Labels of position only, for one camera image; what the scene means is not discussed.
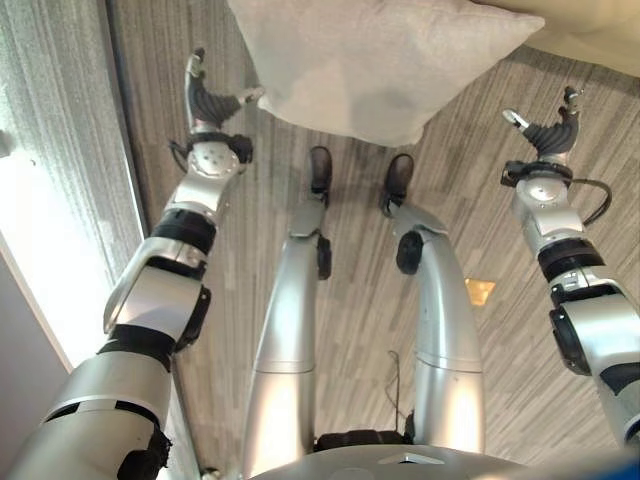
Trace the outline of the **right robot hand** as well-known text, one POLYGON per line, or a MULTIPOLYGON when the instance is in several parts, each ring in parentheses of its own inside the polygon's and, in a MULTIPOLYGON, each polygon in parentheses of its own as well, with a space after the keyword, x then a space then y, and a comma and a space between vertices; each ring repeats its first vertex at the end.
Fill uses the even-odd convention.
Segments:
POLYGON ((582 90, 572 86, 564 88, 563 104, 558 109, 560 121, 553 125, 540 125, 525 120, 511 108, 502 111, 502 117, 533 146, 537 158, 566 156, 574 147, 580 129, 579 97, 582 90))

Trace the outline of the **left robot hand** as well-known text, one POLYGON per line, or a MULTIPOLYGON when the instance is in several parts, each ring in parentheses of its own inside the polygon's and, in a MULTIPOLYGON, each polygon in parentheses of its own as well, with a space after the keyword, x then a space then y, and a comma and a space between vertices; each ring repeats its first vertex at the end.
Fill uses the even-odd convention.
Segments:
POLYGON ((190 134, 219 131, 244 105, 257 102, 265 93, 262 86, 235 95, 210 92, 204 84, 204 57, 205 50, 196 48, 185 68, 184 98, 190 134))

